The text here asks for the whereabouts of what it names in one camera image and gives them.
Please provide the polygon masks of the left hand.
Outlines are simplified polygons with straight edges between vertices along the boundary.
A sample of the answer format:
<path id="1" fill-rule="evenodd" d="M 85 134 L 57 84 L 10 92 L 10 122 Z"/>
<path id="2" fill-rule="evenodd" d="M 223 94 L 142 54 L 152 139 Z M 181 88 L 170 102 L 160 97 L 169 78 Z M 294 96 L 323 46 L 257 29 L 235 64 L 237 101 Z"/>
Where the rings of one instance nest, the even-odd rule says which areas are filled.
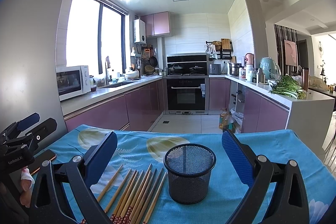
<path id="1" fill-rule="evenodd" d="M 21 170 L 21 180 L 20 180 L 20 184 L 23 189 L 20 196 L 20 202 L 25 207 L 30 207 L 34 183 L 35 181 L 31 176 L 29 169 L 25 166 Z"/>

